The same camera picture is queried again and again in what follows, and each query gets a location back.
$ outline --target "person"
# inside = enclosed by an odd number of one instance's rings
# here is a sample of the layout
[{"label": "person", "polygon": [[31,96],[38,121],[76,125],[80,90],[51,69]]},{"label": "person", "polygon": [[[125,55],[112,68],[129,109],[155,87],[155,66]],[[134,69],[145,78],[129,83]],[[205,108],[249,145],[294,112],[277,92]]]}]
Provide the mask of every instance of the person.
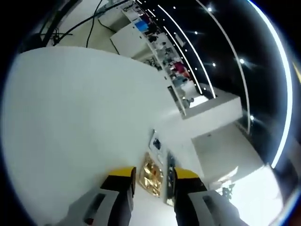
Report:
[{"label": "person", "polygon": [[190,103],[192,103],[192,102],[194,102],[193,98],[182,100],[182,104],[183,104],[183,106],[184,106],[185,109],[189,108]]},{"label": "person", "polygon": [[173,79],[173,84],[174,84],[175,87],[180,87],[180,86],[184,85],[187,82],[188,82],[188,79],[185,78],[182,75],[177,76],[175,79]]}]

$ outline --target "blue object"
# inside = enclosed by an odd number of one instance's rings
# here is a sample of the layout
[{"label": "blue object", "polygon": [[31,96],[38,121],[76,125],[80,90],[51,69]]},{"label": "blue object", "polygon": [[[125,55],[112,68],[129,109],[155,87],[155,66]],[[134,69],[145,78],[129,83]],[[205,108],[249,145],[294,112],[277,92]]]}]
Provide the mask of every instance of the blue object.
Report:
[{"label": "blue object", "polygon": [[148,25],[147,25],[147,23],[145,23],[143,20],[137,22],[137,23],[135,24],[135,26],[136,26],[136,27],[138,28],[138,30],[141,31],[141,32],[145,32],[145,31],[147,31],[147,29],[149,28]]}]

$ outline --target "gold shiny object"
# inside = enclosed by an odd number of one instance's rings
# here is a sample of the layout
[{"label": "gold shiny object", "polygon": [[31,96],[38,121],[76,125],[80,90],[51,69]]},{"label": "gold shiny object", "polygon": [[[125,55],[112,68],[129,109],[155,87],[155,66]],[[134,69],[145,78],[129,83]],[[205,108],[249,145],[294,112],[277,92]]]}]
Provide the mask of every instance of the gold shiny object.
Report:
[{"label": "gold shiny object", "polygon": [[139,184],[149,193],[160,197],[160,190],[163,182],[163,172],[155,164],[149,153],[145,155],[144,164],[140,170]]}]

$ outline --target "curved light strip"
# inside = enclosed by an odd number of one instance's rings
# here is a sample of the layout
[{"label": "curved light strip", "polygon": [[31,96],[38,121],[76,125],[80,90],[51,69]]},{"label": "curved light strip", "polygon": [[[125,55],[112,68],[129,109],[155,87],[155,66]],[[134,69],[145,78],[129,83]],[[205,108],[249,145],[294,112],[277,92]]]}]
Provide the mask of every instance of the curved light strip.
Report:
[{"label": "curved light strip", "polygon": [[209,79],[209,76],[208,76],[208,74],[207,74],[207,71],[206,71],[206,69],[205,69],[205,67],[204,67],[204,65],[203,65],[203,62],[201,61],[201,59],[199,58],[199,55],[198,55],[198,53],[196,52],[196,50],[194,49],[194,47],[193,47],[193,45],[192,45],[192,43],[190,42],[190,40],[188,39],[188,37],[186,36],[186,34],[184,33],[184,31],[181,29],[181,27],[177,24],[177,22],[160,6],[160,5],[158,5],[158,7],[172,20],[172,22],[177,26],[177,28],[180,30],[180,32],[183,34],[183,36],[186,38],[186,40],[187,40],[187,42],[189,43],[189,45],[191,46],[191,48],[192,48],[192,50],[193,50],[193,52],[194,52],[194,54],[197,56],[197,59],[198,59],[198,61],[199,61],[199,63],[201,64],[201,66],[202,66],[202,68],[203,68],[203,70],[204,70],[204,73],[205,73],[205,76],[206,76],[206,78],[207,78],[207,80],[208,80],[208,84],[209,84],[209,86],[210,86],[210,89],[211,89],[211,93],[212,93],[212,95],[213,95],[213,98],[216,98],[216,95],[215,95],[215,92],[214,92],[214,90],[213,90],[213,87],[212,87],[212,84],[211,84],[211,81],[210,81],[210,79]]},{"label": "curved light strip", "polygon": [[153,14],[149,9],[147,9],[147,11],[149,11],[154,17],[156,17],[155,14]]},{"label": "curved light strip", "polygon": [[272,168],[275,168],[278,160],[281,156],[281,153],[283,152],[283,148],[285,145],[285,142],[287,140],[287,136],[288,136],[288,131],[290,128],[290,124],[291,124],[291,120],[292,120],[292,111],[293,111],[293,86],[292,86],[292,77],[291,77],[291,72],[290,72],[290,67],[287,61],[287,57],[283,48],[283,45],[280,41],[279,36],[277,35],[277,32],[275,30],[275,28],[273,27],[273,25],[271,24],[271,22],[269,21],[269,19],[267,18],[267,16],[254,4],[252,3],[250,0],[247,0],[251,6],[254,7],[254,9],[257,11],[257,13],[260,15],[260,17],[264,20],[264,22],[266,23],[266,25],[269,28],[269,31],[272,33],[273,38],[277,44],[279,53],[281,55],[281,60],[283,63],[283,67],[285,70],[285,77],[286,77],[286,88],[287,88],[287,111],[286,111],[286,119],[285,119],[285,125],[284,125],[284,129],[283,129],[283,134],[281,137],[281,141],[280,141],[280,145],[279,148],[277,150],[277,153],[275,155],[275,158],[271,164]]},{"label": "curved light strip", "polygon": [[249,101],[249,93],[248,93],[248,88],[246,86],[246,79],[245,79],[245,75],[244,75],[244,71],[243,68],[241,66],[241,62],[240,59],[238,58],[238,55],[234,49],[234,46],[232,45],[232,42],[230,41],[230,38],[228,37],[227,33],[225,32],[225,30],[223,29],[223,27],[221,26],[221,24],[217,21],[217,19],[215,18],[215,16],[211,13],[211,11],[209,10],[209,8],[207,9],[206,6],[204,6],[199,0],[196,0],[201,7],[203,7],[204,10],[207,11],[207,13],[211,16],[211,18],[215,21],[215,23],[218,25],[218,27],[220,28],[220,30],[222,31],[223,35],[225,36],[226,40],[228,41],[232,52],[234,54],[234,57],[236,59],[236,62],[238,64],[238,68],[241,74],[241,78],[243,80],[243,85],[244,85],[244,89],[245,89],[245,96],[246,96],[246,111],[247,111],[247,117],[248,117],[248,128],[247,128],[247,133],[250,134],[250,127],[251,127],[251,121],[250,121],[250,101]]},{"label": "curved light strip", "polygon": [[165,26],[163,26],[163,27],[164,27],[165,31],[169,34],[169,36],[171,37],[171,39],[174,41],[174,43],[176,44],[176,46],[178,47],[178,49],[179,49],[180,53],[182,54],[182,56],[184,57],[184,59],[186,60],[186,63],[187,63],[187,65],[188,65],[188,67],[189,67],[189,69],[190,69],[190,71],[191,71],[191,73],[192,73],[192,75],[193,75],[193,77],[194,77],[194,79],[195,79],[195,81],[196,81],[197,87],[198,87],[200,93],[203,94],[203,92],[202,92],[202,90],[201,90],[201,87],[199,86],[198,80],[197,80],[197,78],[196,78],[196,76],[195,76],[195,74],[194,74],[194,72],[193,72],[193,70],[192,70],[190,64],[188,63],[188,60],[186,59],[186,56],[183,54],[183,52],[182,52],[180,46],[179,46],[178,43],[174,40],[173,36],[172,36],[171,33],[168,31],[168,29],[167,29]]}]

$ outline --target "gold foil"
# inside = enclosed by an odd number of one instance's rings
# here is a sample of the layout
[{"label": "gold foil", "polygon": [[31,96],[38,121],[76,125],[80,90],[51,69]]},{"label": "gold foil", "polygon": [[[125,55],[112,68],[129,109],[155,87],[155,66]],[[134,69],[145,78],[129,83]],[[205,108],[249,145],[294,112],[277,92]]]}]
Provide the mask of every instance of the gold foil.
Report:
[{"label": "gold foil", "polygon": [[139,184],[149,193],[160,197],[160,190],[163,183],[163,172],[150,157],[149,153],[145,155],[144,164],[140,170]]}]

